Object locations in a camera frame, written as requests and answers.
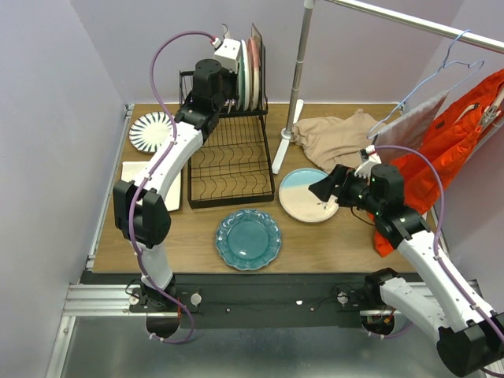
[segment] black wire dish rack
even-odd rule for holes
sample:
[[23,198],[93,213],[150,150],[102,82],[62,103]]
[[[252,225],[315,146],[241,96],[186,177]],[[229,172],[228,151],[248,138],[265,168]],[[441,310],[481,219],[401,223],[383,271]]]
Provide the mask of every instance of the black wire dish rack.
[[[228,113],[187,163],[187,199],[192,209],[267,202],[275,183],[266,137],[265,47],[261,45],[261,80],[256,110]],[[194,71],[180,73],[180,105],[192,88]]]

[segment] silver pipe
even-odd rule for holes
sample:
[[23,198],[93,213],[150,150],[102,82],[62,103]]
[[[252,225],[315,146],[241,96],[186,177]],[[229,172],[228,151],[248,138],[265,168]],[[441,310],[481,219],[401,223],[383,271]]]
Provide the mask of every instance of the silver pipe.
[[[424,20],[419,17],[409,16],[404,13],[395,12],[394,10],[389,10],[381,8],[379,6],[373,6],[371,4],[366,4],[365,2],[359,2],[357,0],[325,0],[326,2],[331,2],[338,6],[344,6],[346,8],[358,10],[360,12],[369,13],[374,16],[382,17],[387,20],[398,22],[400,24],[409,25],[414,28],[430,32],[432,34],[441,35],[450,39],[455,39],[459,36],[463,30],[452,28],[443,24],[438,24],[429,20]],[[460,42],[467,43],[469,45],[482,47],[485,50],[494,51],[495,53],[504,54],[504,42],[497,41],[495,39],[490,39],[487,37],[482,37],[474,33],[465,33],[460,39]]]
[[289,101],[289,113],[287,116],[286,132],[292,133],[296,102],[298,101],[299,83],[301,83],[302,64],[305,60],[306,44],[308,42],[309,24],[312,20],[312,7],[305,4],[305,13],[302,18],[301,37],[299,37],[298,57],[294,70],[294,80],[292,81],[291,100]]

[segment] clothes rack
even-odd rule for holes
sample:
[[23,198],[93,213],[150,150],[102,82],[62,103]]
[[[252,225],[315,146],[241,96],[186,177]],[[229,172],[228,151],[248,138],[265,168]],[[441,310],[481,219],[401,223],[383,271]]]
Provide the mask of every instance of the clothes rack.
[[[344,6],[349,9],[357,10],[363,13],[372,14],[373,16],[381,17],[386,20],[391,20],[400,24],[408,25],[413,28],[424,30],[426,32],[441,35],[450,39],[454,39],[460,35],[463,31],[446,26],[443,24],[438,24],[429,20],[424,20],[419,17],[410,16],[404,13],[395,12],[394,10],[382,8],[379,6],[374,6],[365,2],[359,2],[357,0],[325,0],[332,4],[338,6]],[[309,25],[312,18],[313,7],[315,5],[315,0],[305,0],[304,7],[305,11],[302,19],[301,36],[299,38],[298,55],[296,58],[296,65],[294,71],[294,79],[292,80],[291,89],[291,99],[289,101],[289,111],[287,115],[287,125],[284,130],[282,130],[281,136],[282,141],[276,152],[275,160],[272,164],[272,170],[274,174],[277,174],[280,170],[282,162],[284,161],[285,154],[287,153],[287,148],[291,141],[293,135],[292,128],[294,126],[295,113],[299,114],[301,112],[300,107],[302,107],[303,102],[298,101],[298,91],[299,84],[301,82],[302,65],[305,59],[306,44],[308,42]],[[460,42],[467,43],[469,45],[478,46],[485,50],[494,51],[495,53],[504,54],[504,42],[483,37],[471,32],[465,33],[460,39]]]

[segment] white wall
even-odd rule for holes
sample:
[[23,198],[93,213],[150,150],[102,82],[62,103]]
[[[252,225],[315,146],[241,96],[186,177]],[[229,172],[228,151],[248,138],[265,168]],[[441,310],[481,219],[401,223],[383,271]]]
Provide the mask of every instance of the white wall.
[[41,377],[82,272],[121,101],[68,0],[0,12],[0,376]]
[[[465,0],[452,26],[472,29],[476,34],[502,40],[504,2],[501,0]],[[439,67],[450,41],[439,46],[422,77]],[[477,47],[457,44],[452,58],[461,61],[485,59],[482,70],[471,80],[450,93],[442,110],[460,98],[491,73],[504,68],[504,55]],[[443,72],[419,91],[411,106],[457,83],[467,69],[450,69]],[[443,230],[455,264],[466,278],[477,278],[483,292],[494,307],[504,311],[504,170],[502,151],[504,132],[494,135],[467,162],[447,191],[447,215]]]
[[[261,30],[267,47],[267,94],[288,101],[301,30],[303,0],[71,0],[121,96],[152,102],[148,69],[170,36],[200,29],[235,38]],[[378,6],[451,24],[463,0],[370,0]],[[394,102],[417,82],[441,37],[341,6],[315,6],[300,95],[308,101]],[[157,81],[178,101],[178,72],[212,50],[201,37],[177,41],[160,57]]]

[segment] black and white plate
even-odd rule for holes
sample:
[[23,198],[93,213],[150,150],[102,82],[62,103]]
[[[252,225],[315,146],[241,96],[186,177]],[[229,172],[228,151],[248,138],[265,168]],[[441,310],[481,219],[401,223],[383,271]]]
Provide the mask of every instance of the black and white plate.
[[173,135],[172,123],[165,112],[141,116],[129,130],[129,140],[142,152],[154,154],[166,138]]

